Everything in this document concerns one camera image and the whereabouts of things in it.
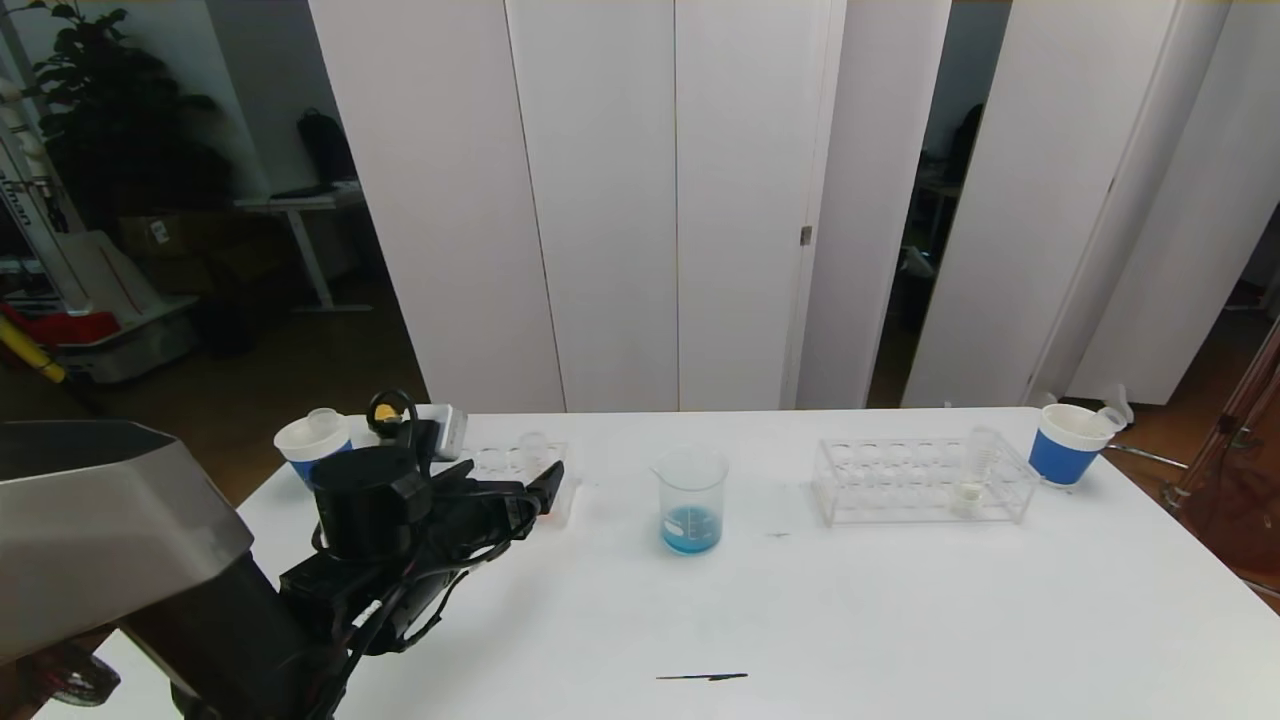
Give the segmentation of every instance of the white panel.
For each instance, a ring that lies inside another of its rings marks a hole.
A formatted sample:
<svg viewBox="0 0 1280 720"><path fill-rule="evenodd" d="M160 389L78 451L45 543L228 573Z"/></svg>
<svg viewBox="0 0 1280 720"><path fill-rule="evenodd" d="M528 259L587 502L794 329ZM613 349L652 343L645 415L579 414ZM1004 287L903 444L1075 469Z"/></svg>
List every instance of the white panel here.
<svg viewBox="0 0 1280 720"><path fill-rule="evenodd" d="M795 410L800 395L800 356L804 352L804 328L809 319L809 290L813 287L814 245L817 243L818 215L822 210L823 187L827 182L827 152L831 149L831 120L836 114L836 86L840 79L840 51L845 40L845 10L842 0L827 4L827 41L822 70L822 100L818 105L818 123L814 131L813 160L809 167L809 206L805 224L812 225L812 240L800 247L800 277L791 302L791 325L787 329L787 357L782 378L782 410Z"/></svg>
<svg viewBox="0 0 1280 720"><path fill-rule="evenodd" d="M508 0L571 413L677 410L672 0Z"/></svg>
<svg viewBox="0 0 1280 720"><path fill-rule="evenodd" d="M1230 8L1229 3L1197 0L1179 4L1138 126L1120 163L1115 186L1102 204L1093 240L1075 273L1029 397L1046 392L1057 397L1068 393L1068 383L1102 319L1165 179ZM1080 396L1073 393L1071 397Z"/></svg>
<svg viewBox="0 0 1280 720"><path fill-rule="evenodd" d="M1199 97L1070 392L1164 404L1280 201L1280 5L1234 3Z"/></svg>
<svg viewBox="0 0 1280 720"><path fill-rule="evenodd" d="M867 404L950 10L950 0L849 5L800 407Z"/></svg>
<svg viewBox="0 0 1280 720"><path fill-rule="evenodd" d="M563 411L502 0L312 0L433 398Z"/></svg>
<svg viewBox="0 0 1280 720"><path fill-rule="evenodd" d="M904 406L1021 402L1175 5L1014 3Z"/></svg>
<svg viewBox="0 0 1280 720"><path fill-rule="evenodd" d="M676 3L682 410L780 406L828 14L827 0Z"/></svg>

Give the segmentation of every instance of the blue paper cup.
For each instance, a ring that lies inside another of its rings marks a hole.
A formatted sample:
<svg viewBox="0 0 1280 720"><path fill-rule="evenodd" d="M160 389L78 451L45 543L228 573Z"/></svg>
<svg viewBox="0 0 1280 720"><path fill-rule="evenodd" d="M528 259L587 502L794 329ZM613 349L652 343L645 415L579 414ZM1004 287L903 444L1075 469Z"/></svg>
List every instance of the blue paper cup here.
<svg viewBox="0 0 1280 720"><path fill-rule="evenodd" d="M310 488L311 469L316 462L351 450L351 427L334 410L321 407L280 428L273 442Z"/></svg>
<svg viewBox="0 0 1280 720"><path fill-rule="evenodd" d="M1098 452L1115 437L1115 432L1091 432L1092 418L1092 410L1075 405L1044 407L1032 445L1032 468L1056 486L1080 482Z"/></svg>

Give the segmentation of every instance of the green leaves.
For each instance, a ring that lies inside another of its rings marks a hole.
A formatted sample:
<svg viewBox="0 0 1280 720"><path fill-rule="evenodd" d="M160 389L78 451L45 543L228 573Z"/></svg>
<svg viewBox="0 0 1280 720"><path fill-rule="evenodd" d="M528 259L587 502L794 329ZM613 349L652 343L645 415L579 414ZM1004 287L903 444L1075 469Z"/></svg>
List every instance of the green leaves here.
<svg viewBox="0 0 1280 720"><path fill-rule="evenodd" d="M54 40L54 53L74 53L78 40L79 33L76 32L76 28L68 27L58 31L58 37Z"/></svg>
<svg viewBox="0 0 1280 720"><path fill-rule="evenodd" d="M196 196L225 201L232 167L193 135L195 113L216 104L183 94L159 58L120 44L115 26L128 13L33 5L68 20L33 70L52 110L40 120L45 147L86 224L109 229L122 213L180 209Z"/></svg>

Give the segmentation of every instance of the white desk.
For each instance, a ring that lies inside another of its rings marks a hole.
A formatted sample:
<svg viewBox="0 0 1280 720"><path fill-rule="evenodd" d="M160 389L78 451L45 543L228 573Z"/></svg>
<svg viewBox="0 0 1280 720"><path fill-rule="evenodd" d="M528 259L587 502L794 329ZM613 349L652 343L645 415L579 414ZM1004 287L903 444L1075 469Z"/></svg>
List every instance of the white desk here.
<svg viewBox="0 0 1280 720"><path fill-rule="evenodd" d="M946 437L982 423L1020 450L1037 411L477 415L468 447L540 429L584 484L454 593L402 656L361 662L342 719L1137 719L1280 716L1280 620L1108 462L1042 488L1021 525L828 530L820 437ZM733 462L724 537L677 557L649 461L678 442ZM310 553L311 500L282 470L242 507L268 575ZM102 708L174 717L164 676L116 634ZM658 675L748 673L708 683Z"/></svg>
<svg viewBox="0 0 1280 720"><path fill-rule="evenodd" d="M293 231L293 241L298 243L302 254L302 264L307 269L307 278L316 291L320 305L314 307L300 307L300 310L315 310L319 313L342 313L372 310L369 305L334 305L333 293L329 291L329 282L324 278L320 260L316 258L315 245L307 233L307 224L302 220L302 213L315 213L321 210L338 210L348 205L362 204L365 192L358 187L337 188L330 192L312 195L308 197L261 197L237 200L236 206L250 213L283 213L289 219L289 229Z"/></svg>

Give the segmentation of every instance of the red object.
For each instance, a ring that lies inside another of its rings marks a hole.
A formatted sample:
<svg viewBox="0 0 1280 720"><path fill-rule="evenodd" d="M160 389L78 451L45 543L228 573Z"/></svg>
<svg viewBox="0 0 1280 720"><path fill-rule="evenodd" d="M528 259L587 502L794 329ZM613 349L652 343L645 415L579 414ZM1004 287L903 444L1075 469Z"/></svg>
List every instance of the red object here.
<svg viewBox="0 0 1280 720"><path fill-rule="evenodd" d="M120 323L116 323L115 315L110 313L76 316L55 313L27 319L8 305L0 305L0 310L40 345L84 345L120 332Z"/></svg>

